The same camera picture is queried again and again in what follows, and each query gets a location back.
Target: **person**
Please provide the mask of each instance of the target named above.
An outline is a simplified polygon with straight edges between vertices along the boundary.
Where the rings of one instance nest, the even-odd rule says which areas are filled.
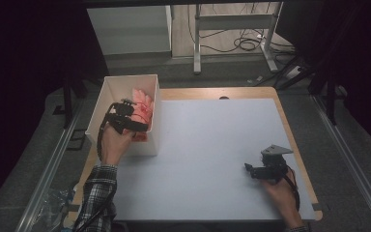
[[[73,231],[111,230],[116,209],[110,196],[114,196],[117,188],[117,165],[134,136],[133,131],[119,134],[110,125],[105,125],[101,141],[101,164],[93,168],[84,185],[82,208]],[[292,181],[295,180],[295,173],[292,170],[289,170],[287,175]],[[287,230],[307,231],[297,211],[296,200],[289,184],[285,180],[281,180],[276,185],[265,180],[260,182],[282,215]]]

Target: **white wall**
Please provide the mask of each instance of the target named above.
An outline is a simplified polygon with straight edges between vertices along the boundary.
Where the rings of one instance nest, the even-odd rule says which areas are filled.
[[[171,50],[169,7],[100,8],[87,11],[103,55]]]

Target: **white board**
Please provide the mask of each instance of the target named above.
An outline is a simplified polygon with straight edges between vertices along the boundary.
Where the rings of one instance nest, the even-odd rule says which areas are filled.
[[[291,149],[272,99],[161,102],[155,157],[124,157],[114,197],[117,220],[264,221],[280,219],[263,187],[244,169],[261,151]],[[295,170],[293,154],[284,155]],[[297,175],[300,214],[315,219]]]

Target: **wooden table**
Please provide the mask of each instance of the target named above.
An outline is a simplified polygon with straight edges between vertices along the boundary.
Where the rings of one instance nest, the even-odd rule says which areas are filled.
[[[237,88],[184,88],[184,89],[160,89],[160,95],[162,100],[216,100],[220,97],[226,96],[230,99],[273,99],[276,108],[281,117],[282,124],[286,131],[288,140],[291,148],[294,151],[294,155],[300,169],[300,175],[303,178],[307,192],[311,199],[312,204],[317,204],[318,199],[315,195],[314,189],[309,180],[306,168],[303,164],[298,149],[297,143],[295,142],[294,136],[292,135],[288,121],[286,119],[284,110],[281,102],[276,94],[276,91],[272,87],[237,87]],[[88,178],[93,166],[98,159],[96,148],[92,147],[89,156],[87,158],[85,167],[83,169],[79,184],[77,185],[77,192],[74,196],[73,205],[80,205],[83,196],[83,185]],[[320,220],[323,216],[322,211],[316,211],[316,219]],[[68,218],[71,221],[75,221],[77,218],[77,212],[70,212]]]

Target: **person's left hand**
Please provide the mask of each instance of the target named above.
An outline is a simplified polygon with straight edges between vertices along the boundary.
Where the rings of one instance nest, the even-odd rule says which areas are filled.
[[[124,134],[119,134],[112,126],[106,123],[101,140],[101,164],[117,165],[128,149],[133,136],[134,132],[131,130],[126,130]]]

